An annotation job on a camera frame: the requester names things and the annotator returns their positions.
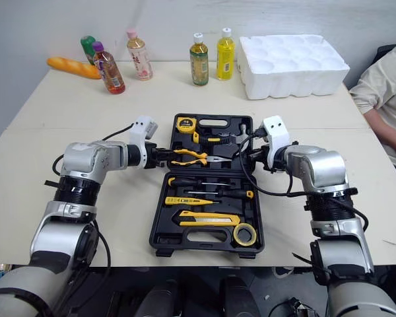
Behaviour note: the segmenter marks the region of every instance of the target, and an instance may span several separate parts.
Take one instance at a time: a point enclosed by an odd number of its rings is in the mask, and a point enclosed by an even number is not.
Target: styrofoam tray
[[[241,37],[238,68],[249,99],[333,94],[349,66],[320,35]]]

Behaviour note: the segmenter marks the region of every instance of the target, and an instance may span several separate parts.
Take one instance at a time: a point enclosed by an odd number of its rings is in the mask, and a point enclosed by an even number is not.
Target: black toolbox
[[[156,210],[152,230],[150,234],[150,245],[156,248],[157,256],[170,257],[174,250],[196,249],[196,250],[222,250],[238,253],[240,258],[254,259],[256,253],[264,249],[263,225],[259,208],[258,193],[254,190],[251,183],[246,178],[241,169],[240,160],[237,153],[239,146],[235,143],[208,145],[193,142],[192,134],[180,133],[176,128],[178,118],[195,118],[196,131],[201,137],[211,137],[216,135],[241,135],[241,125],[246,125],[246,134],[253,131],[252,118],[249,116],[216,116],[206,114],[177,114],[174,118],[172,139],[170,142],[171,150],[188,149],[197,153],[207,153],[218,157],[232,159],[230,162],[208,162],[207,165],[192,164],[189,166],[179,166],[168,161],[170,169],[164,177],[160,199]],[[252,139],[244,150],[247,153],[252,151]],[[178,155],[176,160],[189,162],[196,158],[191,155]],[[250,165],[244,160],[244,165],[248,174],[251,174],[255,165]],[[186,187],[171,187],[168,185],[170,178],[189,178],[202,182],[226,183],[228,186],[199,185]],[[212,194],[187,194],[188,191],[217,192],[225,189],[242,189],[253,191],[252,199],[238,199],[231,197],[217,197]],[[165,199],[168,196],[194,197],[212,201],[218,201],[210,205],[166,205]],[[250,246],[239,245],[234,239],[234,227],[181,227],[176,223],[176,219],[182,211],[192,211],[195,213],[225,213],[237,215],[241,223],[247,223],[255,229],[256,241]],[[210,234],[210,241],[192,240],[188,235],[198,236]],[[236,234],[244,234],[243,239],[251,239],[250,233],[246,230],[236,231]]]

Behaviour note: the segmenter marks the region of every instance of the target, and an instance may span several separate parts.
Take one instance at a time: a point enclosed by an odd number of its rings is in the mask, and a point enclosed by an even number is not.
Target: pliers
[[[189,166],[189,165],[197,164],[197,163],[201,163],[203,166],[205,166],[205,165],[207,165],[208,162],[230,162],[230,161],[232,161],[230,158],[209,156],[207,153],[198,154],[198,153],[196,153],[194,151],[190,151],[188,149],[173,150],[173,152],[175,154],[187,154],[187,155],[191,155],[191,156],[197,158],[197,160],[191,160],[189,162],[178,162],[176,160],[171,161],[172,164],[180,165],[180,166]]]

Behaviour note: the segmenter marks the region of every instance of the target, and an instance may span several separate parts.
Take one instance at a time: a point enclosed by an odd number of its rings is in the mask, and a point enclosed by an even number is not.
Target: white table
[[[214,74],[215,65],[211,65]],[[247,100],[238,72],[230,81],[210,78],[208,85],[191,84],[188,62],[153,63],[155,76],[140,82],[133,66],[119,63],[127,90],[110,95],[101,81],[50,70],[12,124],[0,137],[0,262],[26,264],[29,246],[54,189],[44,180],[57,181],[53,160],[67,144],[93,141],[117,131],[141,114],[159,124],[152,141],[170,145],[174,115],[179,112],[236,114],[263,118],[282,116],[291,138],[301,144],[334,149],[345,158],[348,178],[359,189],[355,207],[364,212],[366,232],[376,265],[396,264],[396,171],[346,88],[331,96]],[[128,141],[127,134],[115,140]],[[110,172],[98,196],[101,231],[112,251],[113,266],[154,265],[305,265],[291,252],[310,256],[310,214],[304,197],[260,194],[265,249],[255,260],[241,260],[227,252],[184,250],[171,258],[157,258],[149,245],[165,168],[128,168]],[[285,174],[269,174],[257,167],[259,185],[281,192]],[[301,190],[295,181],[294,190]],[[93,265],[105,265],[99,244]]]

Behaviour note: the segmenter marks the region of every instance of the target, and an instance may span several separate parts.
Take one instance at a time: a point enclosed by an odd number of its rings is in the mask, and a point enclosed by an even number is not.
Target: toolbox
[[[249,116],[175,116],[170,149],[177,153],[176,160],[167,162],[170,171],[164,177],[150,234],[157,256],[194,249],[254,259],[264,249],[258,193],[241,168],[236,143],[252,131]],[[242,151],[252,152],[252,139]],[[255,164],[244,159],[244,167],[251,174]]]

